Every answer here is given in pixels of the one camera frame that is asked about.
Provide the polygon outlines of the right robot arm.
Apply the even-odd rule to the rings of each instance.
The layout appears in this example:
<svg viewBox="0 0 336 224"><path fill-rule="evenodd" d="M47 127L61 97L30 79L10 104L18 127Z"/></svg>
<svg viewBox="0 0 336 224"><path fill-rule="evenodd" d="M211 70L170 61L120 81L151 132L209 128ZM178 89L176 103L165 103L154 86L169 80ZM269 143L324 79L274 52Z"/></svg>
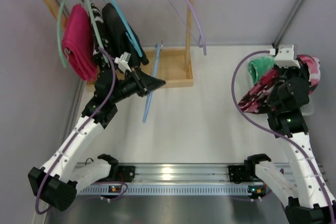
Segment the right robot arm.
<svg viewBox="0 0 336 224"><path fill-rule="evenodd" d="M238 103L243 115L267 115L269 126L259 128L279 140L288 159L294 183L266 154L250 156L245 164L250 174L277 196L290 223L335 223L335 197L320 173L301 112L319 80L319 67L306 63L300 67L273 66Z"/></svg>

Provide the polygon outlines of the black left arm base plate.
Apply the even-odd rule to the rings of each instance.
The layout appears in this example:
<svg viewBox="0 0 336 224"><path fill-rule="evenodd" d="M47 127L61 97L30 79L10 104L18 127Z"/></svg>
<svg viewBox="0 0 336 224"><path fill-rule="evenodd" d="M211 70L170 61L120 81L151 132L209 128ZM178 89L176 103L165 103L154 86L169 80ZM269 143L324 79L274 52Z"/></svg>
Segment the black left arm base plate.
<svg viewBox="0 0 336 224"><path fill-rule="evenodd" d="M111 167L109 178L112 181L130 183L135 177L135 166L114 165Z"/></svg>

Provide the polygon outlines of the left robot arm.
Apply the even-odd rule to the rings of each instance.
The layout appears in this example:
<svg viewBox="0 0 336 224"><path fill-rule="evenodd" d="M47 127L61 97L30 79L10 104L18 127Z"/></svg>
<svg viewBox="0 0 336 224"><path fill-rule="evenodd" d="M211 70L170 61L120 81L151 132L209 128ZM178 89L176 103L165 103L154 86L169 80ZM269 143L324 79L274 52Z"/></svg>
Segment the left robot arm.
<svg viewBox="0 0 336 224"><path fill-rule="evenodd" d="M28 180L36 197L38 214L44 214L38 208L41 200L51 208L65 211L84 188L102 179L115 180L119 162L111 155L101 154L89 165L76 169L80 157L112 121L118 111L118 102L134 94L145 97L166 84L144 73L139 66L126 71L123 80L115 75L113 68L98 74L94 95L72 132L41 168L33 167L29 171Z"/></svg>

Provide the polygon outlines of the pink floral trousers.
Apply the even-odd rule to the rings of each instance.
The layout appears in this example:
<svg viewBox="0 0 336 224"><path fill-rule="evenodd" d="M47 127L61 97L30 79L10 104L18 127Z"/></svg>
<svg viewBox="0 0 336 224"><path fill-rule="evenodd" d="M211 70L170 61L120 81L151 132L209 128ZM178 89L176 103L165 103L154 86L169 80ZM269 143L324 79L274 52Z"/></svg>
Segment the pink floral trousers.
<svg viewBox="0 0 336 224"><path fill-rule="evenodd" d="M300 63L308 67L309 71L309 94L317 88L321 72L320 72L320 60L317 57L310 55L298 55ZM245 113L251 114L265 114L269 111L267 105L267 99L275 86L277 72L274 69L270 69L264 74L261 79L242 97L239 101L239 108Z"/></svg>

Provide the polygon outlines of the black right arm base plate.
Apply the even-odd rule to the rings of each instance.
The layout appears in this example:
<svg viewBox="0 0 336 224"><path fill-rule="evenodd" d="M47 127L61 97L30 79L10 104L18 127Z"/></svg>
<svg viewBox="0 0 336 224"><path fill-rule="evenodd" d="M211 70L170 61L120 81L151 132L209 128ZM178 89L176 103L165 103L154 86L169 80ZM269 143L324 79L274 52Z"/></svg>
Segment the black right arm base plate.
<svg viewBox="0 0 336 224"><path fill-rule="evenodd" d="M228 174L230 182L235 184L252 181L250 170L245 165L229 165Z"/></svg>

